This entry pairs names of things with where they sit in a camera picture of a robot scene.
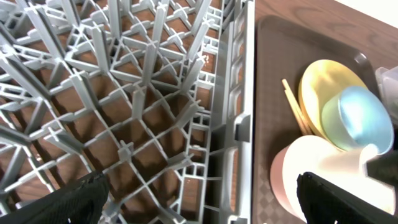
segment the dish rack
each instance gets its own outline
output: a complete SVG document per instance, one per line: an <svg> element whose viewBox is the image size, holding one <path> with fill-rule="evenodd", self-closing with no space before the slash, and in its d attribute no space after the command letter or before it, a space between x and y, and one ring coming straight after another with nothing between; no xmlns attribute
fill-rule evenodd
<svg viewBox="0 0 398 224"><path fill-rule="evenodd" d="M9 194L32 179L47 194L56 190L51 170L75 158L87 172L110 175L123 166L138 183L111 190L100 223L137 222L122 210L143 192L155 214L144 223L251 223L254 1L222 0L221 9L211 3L0 0L0 159L12 155L0 181L1 215L12 212ZM210 92L210 102L201 91ZM166 128L157 127L156 110ZM97 132L71 128L81 125ZM174 133L183 144L169 151L164 141ZM116 160L98 167L95 154L107 150ZM139 161L154 154L162 162ZM170 175L177 196L163 202L156 183ZM193 215L182 200L189 182L198 182Z"/></svg>

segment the wooden chopstick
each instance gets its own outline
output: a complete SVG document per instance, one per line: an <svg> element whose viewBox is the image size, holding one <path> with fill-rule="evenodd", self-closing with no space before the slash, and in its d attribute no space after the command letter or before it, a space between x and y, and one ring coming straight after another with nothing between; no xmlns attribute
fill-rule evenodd
<svg viewBox="0 0 398 224"><path fill-rule="evenodd" d="M311 134L311 128L307 123L307 120L304 118L304 115L300 109L299 104L297 103L296 98L293 95L292 89L290 89L289 84L286 79L282 80L282 84L285 87L286 98L289 101L290 108L293 111L293 114L297 120L298 125L300 126L300 130L303 135Z"/></svg>

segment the bowl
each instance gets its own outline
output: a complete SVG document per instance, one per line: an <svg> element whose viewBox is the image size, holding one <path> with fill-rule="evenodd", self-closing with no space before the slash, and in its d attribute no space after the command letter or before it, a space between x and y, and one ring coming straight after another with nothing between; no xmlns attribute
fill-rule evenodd
<svg viewBox="0 0 398 224"><path fill-rule="evenodd" d="M332 60L317 60L305 70L298 87L298 102L312 131L328 140L321 122L323 106L345 88L362 80L346 66Z"/></svg>
<svg viewBox="0 0 398 224"><path fill-rule="evenodd" d="M377 147L341 152L318 136L303 136L281 150L272 161L270 185L277 201L292 215L306 222L297 198L297 177L313 172L365 202L394 214L394 188L366 177L368 160L377 155Z"/></svg>
<svg viewBox="0 0 398 224"><path fill-rule="evenodd" d="M379 154L394 142L394 128L387 110L369 90L350 86L322 109L322 126L328 139L346 151L374 144Z"/></svg>

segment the wooden table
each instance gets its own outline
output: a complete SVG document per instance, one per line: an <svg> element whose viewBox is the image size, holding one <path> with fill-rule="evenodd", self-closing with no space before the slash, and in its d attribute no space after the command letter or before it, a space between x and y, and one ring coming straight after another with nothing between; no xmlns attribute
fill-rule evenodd
<svg viewBox="0 0 398 224"><path fill-rule="evenodd" d="M256 21L270 15L287 19L359 49L370 60L373 69L379 67L390 69L398 66L398 29L336 1L257 0ZM253 190L269 187L269 185L259 186L257 178L264 176L264 179L268 179L269 175L261 165L258 160L254 164ZM277 222L275 221L277 218L270 218L267 213L278 213L278 211L275 211L275 208L270 208L272 211L265 211L266 207L258 197L260 196L257 195L253 199L252 223Z"/></svg>

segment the wooden stick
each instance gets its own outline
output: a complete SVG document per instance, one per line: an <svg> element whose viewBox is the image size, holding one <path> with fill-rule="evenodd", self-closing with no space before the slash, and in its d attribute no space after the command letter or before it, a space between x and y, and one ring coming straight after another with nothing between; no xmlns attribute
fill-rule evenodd
<svg viewBox="0 0 398 224"><path fill-rule="evenodd" d="M307 134L311 134L311 133L312 133L312 132L311 132L311 128L310 128L310 126L309 126L307 120L304 118L304 115L303 115L303 113L302 113L302 111L301 111L301 109L300 109L300 106L299 106L299 104L297 103L297 100L296 100L296 98L294 97L293 92L292 92L292 89L290 89L290 86L289 86L289 84L287 83L287 80L286 80L286 79L283 79L283 80L282 80L282 84L283 84L283 86L285 87L285 94L286 94L287 99L289 100L290 107L292 107L292 110L293 110L293 109L295 110L294 113L295 113L295 115L297 114L299 120L301 120L301 122L303 123L303 126L304 126L304 128L305 128L305 130L306 130L306 133L307 133Z"/></svg>
<svg viewBox="0 0 398 224"><path fill-rule="evenodd" d="M294 103L292 102L293 99L291 99L291 96L289 95L289 91L285 90L286 98L287 101L289 102L290 108L292 109L292 112L294 114L294 117L296 118L296 121L298 123L298 126L300 127L300 131L303 135L308 135L307 130L305 129L305 126L303 124L303 121L300 119L299 114L297 113L296 108L294 107Z"/></svg>

